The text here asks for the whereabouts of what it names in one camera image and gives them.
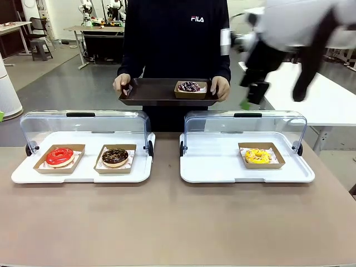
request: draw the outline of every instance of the plastic cover handle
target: plastic cover handle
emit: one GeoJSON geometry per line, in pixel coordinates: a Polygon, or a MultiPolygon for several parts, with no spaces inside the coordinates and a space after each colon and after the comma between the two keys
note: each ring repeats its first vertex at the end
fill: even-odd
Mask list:
{"type": "Polygon", "coordinates": [[[68,112],[67,117],[95,117],[94,112],[68,112]]]}
{"type": "Polygon", "coordinates": [[[234,118],[262,118],[262,113],[235,113],[234,118]]]}

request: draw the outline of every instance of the yellow glazed donut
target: yellow glazed donut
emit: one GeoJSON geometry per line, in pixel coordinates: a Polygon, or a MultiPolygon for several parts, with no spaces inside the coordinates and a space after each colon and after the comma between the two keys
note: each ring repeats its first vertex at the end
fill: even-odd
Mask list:
{"type": "Polygon", "coordinates": [[[271,155],[263,150],[249,149],[245,154],[248,163],[268,164],[271,161],[271,155]]]}

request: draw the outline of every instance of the workbench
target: workbench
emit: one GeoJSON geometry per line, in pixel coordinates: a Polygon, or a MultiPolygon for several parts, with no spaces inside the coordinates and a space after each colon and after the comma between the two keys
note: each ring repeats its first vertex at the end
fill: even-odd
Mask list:
{"type": "Polygon", "coordinates": [[[1,264],[356,263],[356,202],[307,144],[312,183],[217,185],[181,179],[178,140],[156,134],[140,184],[14,184],[24,148],[0,148],[1,264]]]}
{"type": "MultiPolygon", "coordinates": [[[[246,66],[239,62],[243,71],[246,66]]],[[[267,75],[270,83],[261,108],[279,111],[293,110],[302,114],[317,134],[318,139],[313,146],[316,154],[320,154],[327,139],[336,126],[356,126],[355,105],[356,95],[346,90],[325,76],[317,73],[308,87],[306,98],[295,102],[292,91],[299,78],[301,65],[284,62],[278,70],[267,75]]]]}
{"type": "MultiPolygon", "coordinates": [[[[31,22],[17,21],[17,22],[15,22],[15,25],[2,26],[2,27],[0,27],[0,36],[8,34],[8,33],[11,33],[11,32],[19,31],[20,35],[21,35],[21,41],[22,41],[22,44],[23,44],[23,48],[24,48],[24,50],[26,52],[26,55],[31,55],[29,50],[28,50],[28,48],[27,48],[26,41],[24,39],[24,36],[23,36],[23,33],[22,33],[22,29],[21,29],[22,26],[29,25],[29,24],[31,24],[31,22]]],[[[5,64],[5,66],[6,67],[14,66],[14,64],[5,64]]]]}
{"type": "Polygon", "coordinates": [[[100,28],[100,27],[94,27],[94,26],[73,26],[70,28],[66,28],[64,29],[65,31],[72,31],[74,32],[75,38],[76,38],[76,42],[77,42],[77,46],[78,46],[78,50],[79,50],[79,55],[80,55],[80,59],[82,61],[82,65],[80,65],[78,67],[79,70],[81,70],[82,68],[84,68],[85,66],[87,66],[89,64],[89,62],[86,62],[84,60],[84,56],[83,56],[83,50],[81,48],[81,44],[79,43],[79,39],[78,36],[80,37],[100,37],[100,38],[123,38],[123,33],[125,28],[123,27],[104,27],[104,28],[100,28]],[[95,35],[95,34],[91,34],[91,35],[85,35],[84,32],[98,32],[98,33],[103,33],[103,32],[116,32],[116,34],[113,35],[95,35]]]}

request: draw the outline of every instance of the donut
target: donut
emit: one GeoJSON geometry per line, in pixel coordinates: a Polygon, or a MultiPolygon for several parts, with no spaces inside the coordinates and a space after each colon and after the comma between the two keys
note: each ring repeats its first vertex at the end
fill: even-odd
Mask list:
{"type": "Polygon", "coordinates": [[[178,85],[178,91],[195,93],[200,91],[200,86],[196,82],[183,82],[178,85]]]}
{"type": "Polygon", "coordinates": [[[52,150],[46,157],[46,163],[53,168],[67,166],[73,160],[73,150],[66,148],[52,150]]]}
{"type": "Polygon", "coordinates": [[[260,149],[249,149],[246,151],[245,159],[247,163],[268,164],[272,156],[268,152],[260,149]]]}
{"type": "Polygon", "coordinates": [[[101,158],[106,166],[117,168],[127,163],[128,153],[125,149],[110,149],[105,151],[101,158]]]}

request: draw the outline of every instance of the chair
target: chair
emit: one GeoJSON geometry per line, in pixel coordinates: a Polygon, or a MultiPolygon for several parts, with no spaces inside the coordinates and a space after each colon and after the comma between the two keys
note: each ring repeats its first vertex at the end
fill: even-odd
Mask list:
{"type": "Polygon", "coordinates": [[[48,57],[52,57],[52,53],[50,49],[47,46],[47,43],[45,40],[42,39],[34,39],[29,42],[31,46],[31,52],[32,52],[32,60],[35,61],[35,58],[41,58],[42,61],[47,61],[48,57]],[[47,47],[48,52],[45,52],[43,49],[43,46],[47,47]]]}
{"type": "Polygon", "coordinates": [[[29,39],[29,40],[33,40],[33,39],[39,39],[42,37],[47,37],[48,31],[46,28],[46,23],[47,23],[47,19],[46,18],[30,18],[29,21],[31,22],[31,30],[40,30],[40,31],[44,31],[47,34],[36,34],[36,33],[29,33],[27,35],[25,35],[25,38],[29,39]]]}

